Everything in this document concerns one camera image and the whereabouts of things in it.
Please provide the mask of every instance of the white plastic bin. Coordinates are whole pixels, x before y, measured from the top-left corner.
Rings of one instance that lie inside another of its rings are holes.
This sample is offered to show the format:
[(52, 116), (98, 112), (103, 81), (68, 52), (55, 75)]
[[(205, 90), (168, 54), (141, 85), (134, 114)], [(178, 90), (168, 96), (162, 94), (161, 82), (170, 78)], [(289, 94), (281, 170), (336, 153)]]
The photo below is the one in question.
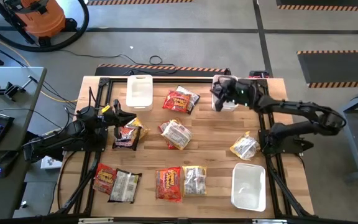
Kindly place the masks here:
[(132, 111), (153, 109), (153, 77), (151, 75), (128, 77), (126, 104)]
[(238, 163), (233, 169), (231, 203), (237, 208), (266, 209), (266, 171), (262, 166)]
[[(237, 79), (237, 77), (231, 76), (231, 75), (214, 75), (213, 82), (212, 82), (212, 88), (214, 87), (213, 83), (217, 82), (218, 80), (220, 80), (220, 82), (223, 82), (225, 80), (225, 77), (227, 77), (226, 79), (229, 79), (229, 78)], [(212, 110), (216, 111), (215, 103), (217, 100), (218, 99), (216, 98), (216, 96), (214, 96), (212, 94)], [(224, 102), (222, 111), (234, 111), (237, 107), (238, 107), (238, 105), (235, 105), (233, 102)]]

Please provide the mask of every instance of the desk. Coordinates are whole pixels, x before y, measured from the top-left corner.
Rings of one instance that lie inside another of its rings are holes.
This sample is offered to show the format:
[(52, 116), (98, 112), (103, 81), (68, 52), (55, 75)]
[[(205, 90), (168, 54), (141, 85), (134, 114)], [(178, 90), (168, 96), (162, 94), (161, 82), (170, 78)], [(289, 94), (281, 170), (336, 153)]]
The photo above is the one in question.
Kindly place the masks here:
[[(98, 89), (99, 77), (84, 77), (78, 98), (77, 109), (88, 105), (88, 88)], [(191, 115), (163, 110), (161, 107), (168, 90), (177, 85), (201, 95), (199, 103)], [(268, 79), (269, 92), (274, 98), (287, 98), (282, 79)], [(107, 203), (108, 195), (95, 192), (92, 217), (189, 217), (189, 218), (274, 218), (272, 199), (267, 180), (267, 207), (264, 212), (240, 210), (231, 204), (232, 169), (239, 162), (229, 147), (245, 131), (256, 139), (260, 129), (258, 116), (245, 106), (239, 106), (234, 112), (217, 113), (211, 108), (209, 83), (154, 83), (154, 108), (152, 111), (137, 112), (139, 119), (151, 130), (142, 139), (137, 151), (127, 149), (112, 150), (114, 141), (113, 128), (109, 130), (108, 145), (102, 153), (103, 164), (113, 168), (143, 173), (137, 189), (134, 204)], [(126, 83), (115, 83), (112, 99), (121, 102), (122, 109), (129, 111), (125, 104)], [(292, 117), (287, 114), (274, 114), (276, 122), (290, 124)], [(161, 137), (157, 126), (172, 118), (180, 118), (182, 123), (192, 131), (193, 139), (183, 151), (169, 150)], [(60, 196), (64, 203), (78, 185), (84, 153), (76, 153), (68, 162), (62, 178)], [(304, 208), (313, 213), (308, 184), (302, 163), (294, 155), (284, 154), (283, 164), (289, 189)], [(258, 153), (246, 163), (266, 167), (265, 158)], [(200, 165), (208, 167), (207, 191), (205, 197), (185, 197), (182, 203), (173, 203), (155, 199), (155, 171), (166, 167)], [(88, 189), (84, 190), (81, 209), (85, 207)], [(278, 190), (278, 199), (283, 209), (282, 193)], [(56, 200), (51, 212), (57, 210)]]
[[(31, 75), (39, 80), (40, 84), (31, 83), (26, 89), (26, 93), (18, 93), (15, 96), (15, 103), (0, 96), (0, 110), (4, 108), (29, 108), (34, 109), (37, 102), (42, 83), (44, 82), (46, 69), (44, 68), (20, 68), (20, 67), (0, 67), (0, 85), (5, 88), (7, 82), (13, 85), (22, 86)], [(12, 127), (0, 143), (0, 158), (8, 150), (18, 150), (22, 145), (27, 128), (31, 120), (31, 111), (3, 111), (2, 113), (15, 118)], [(16, 160), (12, 172), (6, 178), (0, 179), (0, 219), (12, 218), (14, 210), (20, 203), (24, 177), (29, 164), (24, 162), (23, 153)]]

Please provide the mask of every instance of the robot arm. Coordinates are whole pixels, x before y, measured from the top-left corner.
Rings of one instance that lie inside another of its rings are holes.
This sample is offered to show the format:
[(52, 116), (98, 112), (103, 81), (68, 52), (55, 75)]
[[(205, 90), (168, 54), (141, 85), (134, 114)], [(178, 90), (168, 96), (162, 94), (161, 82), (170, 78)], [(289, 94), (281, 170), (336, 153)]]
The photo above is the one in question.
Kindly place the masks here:
[(37, 162), (50, 156), (61, 161), (62, 151), (102, 150), (106, 147), (107, 127), (115, 126), (114, 135), (120, 138), (119, 127), (136, 118), (136, 114), (123, 111), (118, 100), (114, 100), (114, 111), (107, 106), (98, 116), (92, 106), (87, 106), (76, 114), (76, 118), (63, 129), (31, 139), (24, 145), (25, 160)]
[(223, 103), (231, 101), (235, 104), (249, 106), (257, 113), (278, 112), (303, 116), (308, 119), (305, 122), (289, 125), (274, 124), (268, 136), (270, 144), (279, 144), (286, 137), (300, 134), (337, 135), (346, 125), (346, 120), (329, 107), (302, 101), (274, 100), (268, 95), (263, 95), (255, 80), (229, 78), (223, 82), (214, 83), (211, 92), (218, 98), (215, 104), (217, 111), (222, 110)]

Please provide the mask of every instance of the wooden table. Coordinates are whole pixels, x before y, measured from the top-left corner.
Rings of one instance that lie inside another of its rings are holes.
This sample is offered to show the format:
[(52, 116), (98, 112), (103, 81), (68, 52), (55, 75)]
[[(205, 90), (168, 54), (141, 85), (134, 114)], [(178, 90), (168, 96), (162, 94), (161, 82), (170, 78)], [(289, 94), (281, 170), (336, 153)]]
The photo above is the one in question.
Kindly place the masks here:
[[(77, 109), (88, 105), (89, 86), (96, 91), (100, 77), (84, 77)], [(135, 203), (107, 203), (109, 196), (95, 192), (92, 217), (188, 217), (188, 218), (274, 218), (269, 179), (266, 176), (267, 206), (264, 212), (241, 210), (231, 203), (231, 176), (233, 167), (239, 162), (257, 164), (266, 168), (265, 158), (258, 153), (251, 161), (242, 161), (234, 155), (229, 147), (245, 131), (256, 139), (260, 129), (257, 114), (245, 106), (239, 106), (234, 112), (217, 113), (211, 108), (211, 84), (183, 83), (179, 84), (201, 95), (191, 115), (176, 111), (163, 110), (163, 101), (168, 90), (175, 90), (177, 83), (154, 83), (153, 110), (137, 112), (138, 118), (151, 130), (140, 141), (137, 151), (130, 149), (112, 149), (114, 141), (113, 128), (109, 130), (108, 145), (102, 153), (103, 164), (113, 168), (143, 173), (137, 188)], [(270, 95), (274, 98), (287, 98), (283, 79), (268, 79)], [(115, 83), (112, 89), (112, 100), (118, 99), (124, 111), (126, 106), (126, 83)], [(292, 117), (287, 114), (274, 114), (275, 121), (291, 124)], [(169, 119), (180, 118), (193, 133), (193, 139), (183, 150), (169, 150), (161, 137), (157, 126)], [(78, 185), (84, 153), (76, 153), (68, 162), (62, 178), (60, 196), (64, 203)], [(299, 158), (290, 154), (282, 155), (287, 185), (302, 206), (313, 213), (305, 171)], [(206, 166), (207, 191), (205, 197), (185, 197), (182, 203), (155, 199), (155, 171), (174, 166)], [(278, 189), (280, 208), (284, 211), (283, 197)], [(88, 189), (84, 190), (81, 210), (85, 207)], [(57, 210), (55, 201), (51, 212)]]

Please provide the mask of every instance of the gray floor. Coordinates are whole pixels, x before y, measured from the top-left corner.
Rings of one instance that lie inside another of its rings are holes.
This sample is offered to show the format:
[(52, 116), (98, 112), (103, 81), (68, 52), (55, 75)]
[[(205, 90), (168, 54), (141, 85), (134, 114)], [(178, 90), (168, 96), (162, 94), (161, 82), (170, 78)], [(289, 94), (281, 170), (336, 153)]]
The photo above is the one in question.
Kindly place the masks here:
[[(67, 15), (79, 20), (78, 6), (73, 1), (60, 2)], [(283, 11), (277, 9), (273, 0), (259, 0), (259, 3), (265, 29), (358, 30), (358, 12)], [(252, 0), (90, 6), (89, 10), (90, 27), (257, 28)], [(296, 57), (299, 50), (358, 49), (358, 35), (269, 34), (266, 39), (274, 77), (285, 79), (291, 100), (314, 101), (339, 109), (358, 93), (358, 88), (307, 88)], [(160, 55), (164, 62), (184, 67), (229, 67), (239, 77), (246, 77), (249, 70), (265, 67), (258, 34), (89, 32), (68, 50), (93, 55), (127, 54), (138, 62)], [(93, 75), (98, 64), (128, 63), (120, 58), (83, 58), (65, 52), (22, 53), (31, 65), (47, 67), (46, 80), (70, 99), (76, 98), (82, 77)], [(4, 61), (15, 65), (8, 59)], [(60, 103), (41, 96), (36, 110), (58, 124), (65, 123)], [(52, 128), (37, 115), (30, 124), (30, 131), (37, 134)], [(358, 181), (350, 184), (343, 181), (346, 174), (356, 170), (343, 133), (330, 138), (307, 138), (315, 143), (304, 158), (315, 213), (324, 218), (358, 221)], [(25, 193), (30, 207), (16, 212), (15, 217), (47, 214), (56, 179), (57, 171), (40, 170), (39, 164), (34, 164), (26, 177), (32, 182)]]

